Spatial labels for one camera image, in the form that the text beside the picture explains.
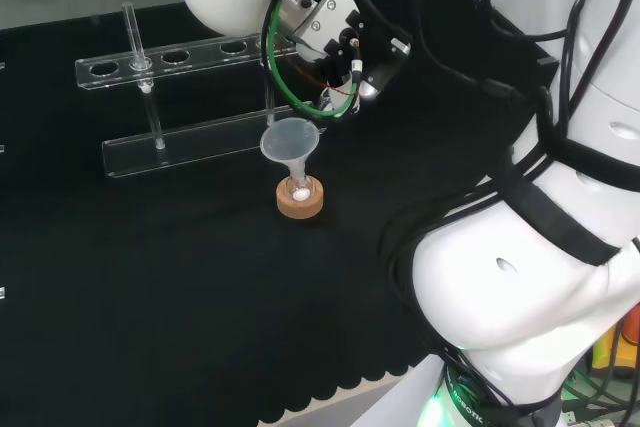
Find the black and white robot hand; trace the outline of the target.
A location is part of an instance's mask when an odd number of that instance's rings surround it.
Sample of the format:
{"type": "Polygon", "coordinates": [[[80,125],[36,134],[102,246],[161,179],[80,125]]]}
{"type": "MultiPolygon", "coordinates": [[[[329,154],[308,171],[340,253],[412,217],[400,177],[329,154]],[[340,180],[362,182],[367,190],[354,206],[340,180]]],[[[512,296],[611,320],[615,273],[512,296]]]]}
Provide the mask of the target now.
{"type": "Polygon", "coordinates": [[[400,72],[411,40],[364,0],[284,0],[279,32],[292,41],[304,71],[323,85],[312,116],[339,122],[355,116],[400,72]]]}

